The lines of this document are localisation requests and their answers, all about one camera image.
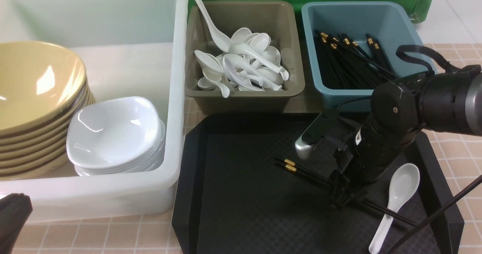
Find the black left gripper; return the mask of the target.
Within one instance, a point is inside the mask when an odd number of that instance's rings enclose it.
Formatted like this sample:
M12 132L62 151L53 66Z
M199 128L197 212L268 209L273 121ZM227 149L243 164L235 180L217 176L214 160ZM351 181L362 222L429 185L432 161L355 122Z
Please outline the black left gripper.
M31 198L12 193L0 200L0 253L11 254L23 226L33 211Z

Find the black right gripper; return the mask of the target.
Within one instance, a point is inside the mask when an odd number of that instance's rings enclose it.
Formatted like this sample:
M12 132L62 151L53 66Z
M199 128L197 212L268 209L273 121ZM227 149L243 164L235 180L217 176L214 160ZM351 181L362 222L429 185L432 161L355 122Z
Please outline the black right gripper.
M341 209L351 203L363 202L371 183L360 183L349 180L338 170L333 170L329 176L330 205L334 209Z

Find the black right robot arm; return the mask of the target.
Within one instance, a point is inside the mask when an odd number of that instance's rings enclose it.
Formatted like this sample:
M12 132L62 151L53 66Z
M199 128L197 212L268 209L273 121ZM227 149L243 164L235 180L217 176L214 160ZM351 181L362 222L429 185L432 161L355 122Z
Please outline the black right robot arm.
M376 87L365 122L345 134L330 175L331 206L365 194L423 129L481 136L481 66L413 74Z

